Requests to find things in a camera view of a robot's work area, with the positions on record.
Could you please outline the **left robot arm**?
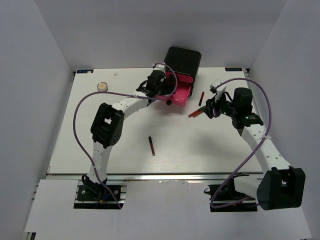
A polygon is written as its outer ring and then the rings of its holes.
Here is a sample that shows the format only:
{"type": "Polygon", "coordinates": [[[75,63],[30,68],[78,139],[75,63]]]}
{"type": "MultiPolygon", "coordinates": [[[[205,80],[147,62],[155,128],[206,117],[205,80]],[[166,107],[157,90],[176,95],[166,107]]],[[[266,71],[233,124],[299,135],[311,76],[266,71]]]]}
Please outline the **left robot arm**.
{"type": "Polygon", "coordinates": [[[102,103],[90,128],[93,140],[93,163],[86,175],[92,184],[88,193],[99,200],[105,196],[107,166],[113,146],[120,140],[126,118],[140,109],[146,108],[155,100],[174,94],[177,80],[174,75],[166,76],[164,70],[153,70],[133,94],[113,104],[102,103]]]}

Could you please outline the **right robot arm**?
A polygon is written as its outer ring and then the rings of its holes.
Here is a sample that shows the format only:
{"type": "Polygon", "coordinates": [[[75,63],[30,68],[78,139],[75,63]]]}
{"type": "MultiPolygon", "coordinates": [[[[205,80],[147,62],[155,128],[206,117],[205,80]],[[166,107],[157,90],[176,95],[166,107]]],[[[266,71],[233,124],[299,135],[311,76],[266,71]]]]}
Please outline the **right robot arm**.
{"type": "Polygon", "coordinates": [[[226,195],[240,204],[251,198],[265,210],[298,208],[302,204],[306,175],[301,168],[294,168],[280,154],[268,137],[269,126],[264,126],[261,118],[252,112],[252,91],[238,87],[231,101],[226,91],[217,91],[216,95],[205,102],[201,110],[210,118],[226,115],[232,119],[232,125],[250,146],[252,152],[217,188],[210,199],[213,209],[226,208],[232,203],[216,204],[216,197],[226,195]],[[257,180],[238,171],[253,156],[259,162],[263,179],[257,180]]]}

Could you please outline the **round gold powder compact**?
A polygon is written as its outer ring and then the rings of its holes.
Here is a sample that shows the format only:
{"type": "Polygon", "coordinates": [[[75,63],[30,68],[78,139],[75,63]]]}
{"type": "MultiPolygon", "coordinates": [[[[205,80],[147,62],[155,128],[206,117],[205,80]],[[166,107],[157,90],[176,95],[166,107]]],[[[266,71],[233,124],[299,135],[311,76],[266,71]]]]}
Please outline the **round gold powder compact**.
{"type": "Polygon", "coordinates": [[[106,92],[109,89],[109,86],[106,82],[102,81],[97,84],[96,88],[99,92],[106,92]]]}

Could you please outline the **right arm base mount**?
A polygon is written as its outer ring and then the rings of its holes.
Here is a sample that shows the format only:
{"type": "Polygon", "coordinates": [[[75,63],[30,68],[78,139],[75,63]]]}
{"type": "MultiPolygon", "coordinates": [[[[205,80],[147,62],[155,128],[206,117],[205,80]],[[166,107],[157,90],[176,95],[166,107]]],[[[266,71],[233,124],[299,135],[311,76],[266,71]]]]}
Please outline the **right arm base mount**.
{"type": "MultiPolygon", "coordinates": [[[[216,192],[220,185],[219,184],[211,184],[208,185],[203,193],[209,196],[209,200],[211,200],[212,196],[216,192]]],[[[243,193],[232,192],[228,190],[227,186],[224,186],[223,189],[218,193],[215,198],[213,205],[220,206],[227,203],[235,202],[245,198],[246,195],[243,193]]],[[[233,204],[231,206],[223,207],[223,208],[212,208],[210,207],[211,213],[240,213],[240,212],[257,212],[258,206],[256,205],[256,200],[254,198],[250,198],[247,201],[242,203],[233,204]]]]}

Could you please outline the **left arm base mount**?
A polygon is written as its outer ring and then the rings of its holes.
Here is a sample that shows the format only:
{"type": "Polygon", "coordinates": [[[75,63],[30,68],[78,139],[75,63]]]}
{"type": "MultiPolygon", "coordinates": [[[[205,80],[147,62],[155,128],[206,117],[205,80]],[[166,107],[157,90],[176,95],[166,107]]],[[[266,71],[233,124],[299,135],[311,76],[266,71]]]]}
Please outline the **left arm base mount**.
{"type": "MultiPolygon", "coordinates": [[[[108,185],[119,205],[123,207],[126,199],[127,187],[125,185],[108,185]]],[[[73,204],[74,209],[83,210],[119,210],[119,206],[111,193],[104,187],[94,193],[84,184],[78,184],[73,204]]]]}

